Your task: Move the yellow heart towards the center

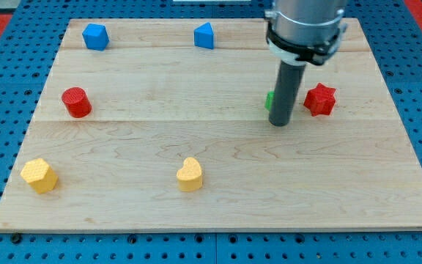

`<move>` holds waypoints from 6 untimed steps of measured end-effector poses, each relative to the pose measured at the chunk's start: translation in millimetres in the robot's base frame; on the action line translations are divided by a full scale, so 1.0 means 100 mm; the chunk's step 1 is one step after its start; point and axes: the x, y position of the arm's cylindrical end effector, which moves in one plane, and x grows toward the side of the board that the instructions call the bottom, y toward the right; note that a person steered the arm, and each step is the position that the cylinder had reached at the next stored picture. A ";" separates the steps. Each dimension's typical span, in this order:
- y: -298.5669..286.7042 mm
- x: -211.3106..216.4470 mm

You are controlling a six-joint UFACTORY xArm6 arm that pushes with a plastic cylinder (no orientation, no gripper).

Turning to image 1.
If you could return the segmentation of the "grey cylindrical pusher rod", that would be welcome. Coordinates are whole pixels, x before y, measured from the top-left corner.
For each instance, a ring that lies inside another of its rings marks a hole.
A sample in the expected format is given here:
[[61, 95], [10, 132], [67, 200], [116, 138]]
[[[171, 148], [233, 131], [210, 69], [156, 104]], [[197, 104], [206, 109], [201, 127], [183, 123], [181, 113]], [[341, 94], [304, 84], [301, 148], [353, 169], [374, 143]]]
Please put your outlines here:
[[272, 125], [289, 123], [305, 68], [305, 64], [294, 66], [281, 61], [269, 110]]

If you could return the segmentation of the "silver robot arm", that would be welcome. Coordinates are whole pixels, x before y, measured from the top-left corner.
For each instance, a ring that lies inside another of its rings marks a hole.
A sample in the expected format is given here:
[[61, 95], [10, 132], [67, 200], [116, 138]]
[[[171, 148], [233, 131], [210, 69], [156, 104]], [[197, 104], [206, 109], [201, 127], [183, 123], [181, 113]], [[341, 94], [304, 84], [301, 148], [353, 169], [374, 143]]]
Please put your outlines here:
[[280, 59], [269, 109], [274, 126], [289, 123], [306, 65], [323, 65], [339, 49], [347, 0], [273, 0], [264, 11], [266, 41]]

